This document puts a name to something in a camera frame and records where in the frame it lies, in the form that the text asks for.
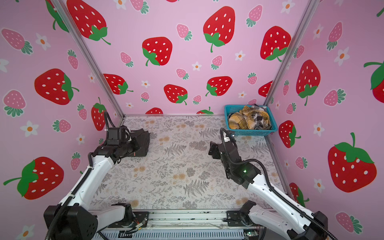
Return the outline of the dark grey pinstripe shirt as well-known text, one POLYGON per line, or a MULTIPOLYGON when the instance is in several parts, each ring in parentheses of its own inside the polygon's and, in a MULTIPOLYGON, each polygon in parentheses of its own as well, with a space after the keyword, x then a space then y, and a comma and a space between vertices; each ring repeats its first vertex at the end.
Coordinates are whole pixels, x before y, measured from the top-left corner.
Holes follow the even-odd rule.
POLYGON ((135 137, 140 149, 130 154, 130 157, 146 157, 149 151, 150 145, 150 133, 144 129, 132 130, 131 137, 135 137))

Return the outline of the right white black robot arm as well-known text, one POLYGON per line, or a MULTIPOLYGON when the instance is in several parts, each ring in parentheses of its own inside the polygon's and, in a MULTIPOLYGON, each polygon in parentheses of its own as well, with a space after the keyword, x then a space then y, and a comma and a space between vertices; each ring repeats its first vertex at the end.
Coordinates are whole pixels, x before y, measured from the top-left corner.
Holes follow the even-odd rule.
POLYGON ((328 218, 322 212, 313 213, 276 188, 261 161, 242 160, 234 132, 221 128, 220 137, 220 144, 210 144, 209 155, 222 162, 227 179, 256 194, 276 211, 272 213, 248 201, 240 210, 240 218, 246 226, 261 225, 286 240, 335 239, 328 230, 328 218))

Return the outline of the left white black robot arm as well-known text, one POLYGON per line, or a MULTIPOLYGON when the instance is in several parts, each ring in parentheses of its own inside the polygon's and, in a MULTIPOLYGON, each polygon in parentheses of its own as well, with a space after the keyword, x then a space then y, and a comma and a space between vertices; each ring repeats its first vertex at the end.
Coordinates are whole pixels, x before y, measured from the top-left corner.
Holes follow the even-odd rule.
POLYGON ((88 154, 89 165, 71 191, 55 206, 48 206, 44 219, 47 240, 91 240, 109 225, 135 219, 128 203, 92 212, 90 204, 105 175, 123 158, 146 154, 149 133, 143 129, 129 131, 126 126, 107 129, 107 139, 88 154))

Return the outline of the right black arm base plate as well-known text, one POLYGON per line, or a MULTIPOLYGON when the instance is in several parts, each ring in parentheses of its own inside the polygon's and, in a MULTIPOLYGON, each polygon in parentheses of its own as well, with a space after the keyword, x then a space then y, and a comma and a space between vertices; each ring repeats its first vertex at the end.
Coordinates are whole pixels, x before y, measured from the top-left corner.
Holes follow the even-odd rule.
POLYGON ((229 227, 263 227, 253 223, 246 214, 241 213, 239 210, 227 211, 223 222, 227 223, 229 227))

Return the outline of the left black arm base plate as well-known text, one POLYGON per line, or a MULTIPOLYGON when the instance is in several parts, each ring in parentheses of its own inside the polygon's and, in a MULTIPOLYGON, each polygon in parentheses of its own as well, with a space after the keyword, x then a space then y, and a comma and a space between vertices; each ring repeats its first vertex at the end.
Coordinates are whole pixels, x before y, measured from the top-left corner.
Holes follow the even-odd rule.
POLYGON ((121 221, 111 224, 110 228, 135 228, 136 225, 142 224, 141 228, 146 228, 149 220, 150 212, 134 211, 130 217, 124 217, 121 221))

